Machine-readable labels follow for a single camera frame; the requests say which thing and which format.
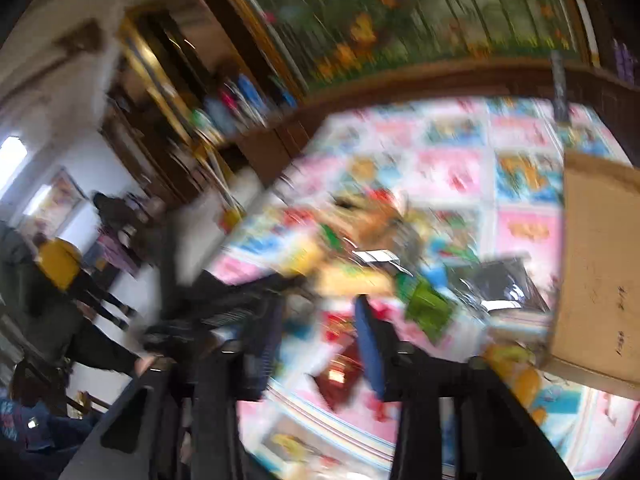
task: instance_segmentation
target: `cardboard box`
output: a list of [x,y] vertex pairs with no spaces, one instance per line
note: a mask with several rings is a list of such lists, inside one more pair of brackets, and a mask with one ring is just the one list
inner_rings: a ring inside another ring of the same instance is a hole
[[541,368],[640,400],[640,171],[567,152],[562,287]]

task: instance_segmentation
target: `person in yellow shirt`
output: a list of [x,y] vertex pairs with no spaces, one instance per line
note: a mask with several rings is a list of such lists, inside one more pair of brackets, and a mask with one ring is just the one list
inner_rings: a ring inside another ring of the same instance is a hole
[[95,283],[91,275],[81,267],[82,254],[75,245],[61,238],[49,240],[43,233],[37,233],[33,237],[33,244],[38,250],[36,263],[58,290],[91,307],[121,330],[129,328],[124,319],[114,316],[102,306],[102,302],[111,303],[127,317],[136,316],[137,311]]

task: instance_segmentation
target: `black pants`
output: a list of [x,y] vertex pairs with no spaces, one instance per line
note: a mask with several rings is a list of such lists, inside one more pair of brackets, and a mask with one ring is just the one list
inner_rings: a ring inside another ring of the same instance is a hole
[[84,270],[78,272],[78,275],[74,278],[66,290],[66,293],[74,300],[82,301],[83,303],[94,309],[98,316],[102,316],[104,319],[117,322],[118,317],[114,316],[106,308],[102,306],[102,302],[106,301],[121,309],[122,302],[114,297],[113,294],[108,293],[106,290],[102,290],[91,275]]
[[130,377],[135,375],[134,364],[138,358],[101,332],[88,319],[82,320],[80,330],[71,339],[66,356],[90,368],[114,370]]

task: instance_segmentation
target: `yellow shirt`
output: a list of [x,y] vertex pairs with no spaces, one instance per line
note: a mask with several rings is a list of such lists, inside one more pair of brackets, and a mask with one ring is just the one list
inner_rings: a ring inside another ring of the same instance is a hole
[[75,245],[56,238],[40,247],[37,263],[59,290],[67,290],[80,272],[82,254]]

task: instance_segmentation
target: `patterned tablecloth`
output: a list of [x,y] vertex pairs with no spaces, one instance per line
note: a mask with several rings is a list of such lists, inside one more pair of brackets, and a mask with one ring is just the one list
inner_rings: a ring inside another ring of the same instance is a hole
[[[527,269],[553,307],[561,265],[562,150],[628,164],[591,109],[572,105],[571,112],[571,130],[556,128],[550,102],[532,99],[429,100],[331,116],[208,270],[229,283],[260,276],[316,228],[291,221],[295,208],[322,205],[341,189],[387,188],[408,197],[426,266],[529,253]],[[434,356],[463,361],[486,341],[484,326],[462,311],[434,347],[414,323],[404,321],[401,302],[375,301],[386,307],[401,338]],[[328,314],[350,311],[348,300],[325,300],[309,330],[284,337],[281,366],[265,399],[240,403],[245,447],[281,478],[318,471],[388,476],[398,406],[385,405],[381,416],[363,378],[350,403],[332,412],[310,378],[337,352],[324,338]],[[537,370],[528,373],[536,385],[529,411],[576,478],[598,476],[629,434],[639,403]],[[442,429],[443,475],[451,476],[447,399]]]

